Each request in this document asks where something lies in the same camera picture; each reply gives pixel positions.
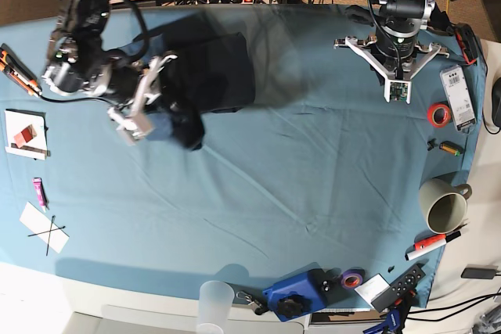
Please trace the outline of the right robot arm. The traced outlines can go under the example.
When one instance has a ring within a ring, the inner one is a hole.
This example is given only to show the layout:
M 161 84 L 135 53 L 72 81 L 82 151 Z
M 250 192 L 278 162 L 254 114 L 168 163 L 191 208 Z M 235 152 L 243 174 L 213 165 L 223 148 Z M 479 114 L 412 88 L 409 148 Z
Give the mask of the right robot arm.
M 43 74 L 61 102 L 94 100 L 108 104 L 108 117 L 130 144 L 144 138 L 173 138 L 181 147 L 197 150 L 205 134 L 200 112 L 173 84 L 161 76 L 178 58 L 173 51 L 148 56 L 150 36 L 139 7 L 132 10 L 142 32 L 141 46 L 128 53 L 103 49 L 101 38 L 110 16 L 111 0 L 63 0 L 51 33 Z

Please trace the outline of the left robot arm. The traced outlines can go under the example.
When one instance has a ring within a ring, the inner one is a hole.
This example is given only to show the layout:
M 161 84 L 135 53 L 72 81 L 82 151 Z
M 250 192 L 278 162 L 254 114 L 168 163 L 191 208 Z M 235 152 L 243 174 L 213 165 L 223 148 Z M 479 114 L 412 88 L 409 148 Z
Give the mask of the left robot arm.
M 375 28 L 365 39 L 345 37 L 336 48 L 349 48 L 377 72 L 386 92 L 409 91 L 412 79 L 434 57 L 449 57 L 446 47 L 436 42 L 423 45 L 418 34 L 425 31 L 435 8 L 435 0 L 367 0 L 368 8 L 346 8 L 351 20 Z

